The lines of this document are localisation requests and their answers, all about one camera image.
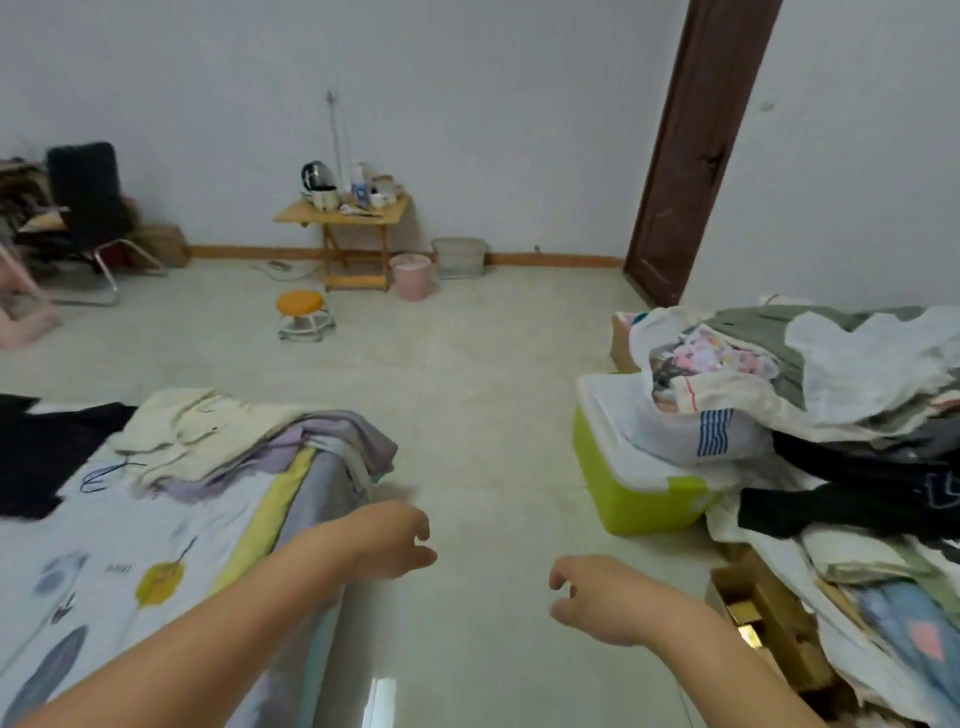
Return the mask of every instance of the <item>baseboard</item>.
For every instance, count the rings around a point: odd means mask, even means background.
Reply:
[[[234,258],[239,260],[323,260],[320,248],[257,248],[243,245],[191,245],[190,253],[200,258]],[[379,257],[379,251],[370,251]],[[432,259],[433,253],[423,252]],[[620,268],[623,258],[612,255],[577,255],[572,253],[487,253],[487,265],[539,265],[549,268]]]

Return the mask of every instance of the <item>cup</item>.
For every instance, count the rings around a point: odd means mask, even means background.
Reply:
[[[313,206],[322,212],[336,212],[340,209],[340,193],[335,189],[314,192]]]

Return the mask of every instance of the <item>tiled floor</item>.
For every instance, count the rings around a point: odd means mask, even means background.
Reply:
[[[611,553],[697,596],[716,562],[699,532],[608,535],[584,489],[574,381],[609,370],[611,313],[641,307],[619,272],[496,269],[422,303],[335,292],[338,329],[320,344],[276,339],[274,299],[295,285],[208,261],[124,280],[118,307],[67,309],[62,328],[3,354],[0,391],[138,402],[212,384],[356,409],[399,442],[385,490],[429,513],[440,562],[348,593],[321,728],[359,728],[374,679],[396,688],[397,728],[689,725],[652,655],[547,616],[562,553]]]

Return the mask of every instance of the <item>mattress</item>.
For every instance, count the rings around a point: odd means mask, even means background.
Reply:
[[[42,404],[33,411],[67,408]],[[52,699],[200,603],[246,538],[275,478],[246,474],[219,497],[185,504],[134,497],[135,467],[101,448],[62,486],[64,501],[50,516],[0,519],[0,722],[28,681]],[[339,456],[318,452],[289,503],[276,547],[366,497]],[[168,573],[176,565],[172,588],[144,579],[161,564]],[[143,591],[147,583],[152,592]],[[337,615],[337,607],[320,610],[296,631],[228,725],[312,724]],[[52,664],[58,669],[47,668]],[[51,674],[41,674],[45,669]]]

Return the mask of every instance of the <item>hand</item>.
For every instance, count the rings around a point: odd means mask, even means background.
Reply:
[[[430,538],[430,520],[419,508],[384,501],[340,519],[353,556],[355,579],[396,579],[437,561],[437,552],[416,541]]]
[[[550,616],[602,643],[648,645],[674,605],[690,597],[611,556],[562,556],[550,571],[550,589],[570,583]]]

